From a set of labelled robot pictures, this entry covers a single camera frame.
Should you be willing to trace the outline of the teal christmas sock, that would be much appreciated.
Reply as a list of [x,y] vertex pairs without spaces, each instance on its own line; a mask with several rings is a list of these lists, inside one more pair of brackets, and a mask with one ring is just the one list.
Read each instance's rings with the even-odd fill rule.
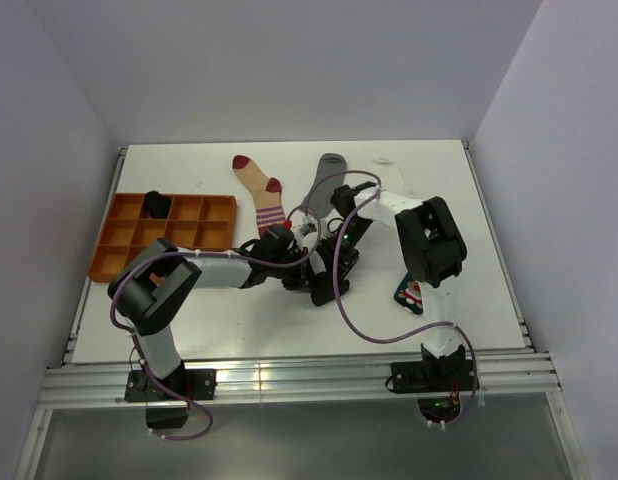
[[405,274],[397,286],[393,300],[411,314],[418,316],[423,314],[420,285],[409,273]]

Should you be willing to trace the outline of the black sock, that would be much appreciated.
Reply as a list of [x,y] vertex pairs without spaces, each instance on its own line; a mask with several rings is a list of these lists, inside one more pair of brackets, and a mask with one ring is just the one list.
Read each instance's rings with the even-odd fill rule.
[[349,291],[350,282],[338,277],[333,281],[333,275],[324,271],[316,274],[310,281],[310,298],[315,307],[324,306],[335,300],[336,294],[343,295]]
[[164,220],[169,217],[172,198],[158,191],[149,191],[143,197],[141,217]]

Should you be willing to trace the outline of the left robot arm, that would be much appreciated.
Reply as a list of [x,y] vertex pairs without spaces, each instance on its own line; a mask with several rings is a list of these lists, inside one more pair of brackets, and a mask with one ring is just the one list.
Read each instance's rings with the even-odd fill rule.
[[148,388],[161,399],[188,392],[184,361],[171,322],[194,289],[248,289],[270,277],[302,283],[314,248],[300,247],[293,232],[270,227],[245,248],[223,252],[179,248],[159,238],[109,284],[111,322],[132,336]]

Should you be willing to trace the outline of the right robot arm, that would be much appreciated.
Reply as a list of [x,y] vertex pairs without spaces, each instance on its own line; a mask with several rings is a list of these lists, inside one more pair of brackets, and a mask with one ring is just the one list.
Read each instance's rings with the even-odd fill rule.
[[422,338],[420,360],[392,365],[390,391],[457,394],[476,387],[473,347],[453,317],[467,247],[445,200],[410,199],[366,182],[337,188],[331,203],[343,222],[321,242],[327,270],[313,300],[340,304],[349,288],[346,277],[359,258],[357,243],[374,222],[395,229],[411,289],[420,295],[424,324],[415,331]]

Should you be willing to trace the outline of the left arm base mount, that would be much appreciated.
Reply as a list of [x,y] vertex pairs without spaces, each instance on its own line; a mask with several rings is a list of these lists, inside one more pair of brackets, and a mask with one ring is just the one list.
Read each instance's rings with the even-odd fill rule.
[[[177,368],[158,382],[189,400],[212,400],[215,394],[215,369]],[[124,402],[145,404],[145,421],[149,428],[173,431],[182,428],[189,419],[192,408],[184,406],[152,407],[153,403],[176,401],[176,398],[158,387],[143,370],[129,373]]]

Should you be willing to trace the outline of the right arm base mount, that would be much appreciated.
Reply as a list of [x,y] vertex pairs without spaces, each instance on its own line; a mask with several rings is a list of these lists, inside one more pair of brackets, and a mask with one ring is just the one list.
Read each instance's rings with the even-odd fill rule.
[[393,394],[436,394],[417,401],[422,417],[442,426],[462,413],[463,393],[476,395],[480,383],[470,360],[447,361],[428,359],[394,362],[385,380],[385,388]]

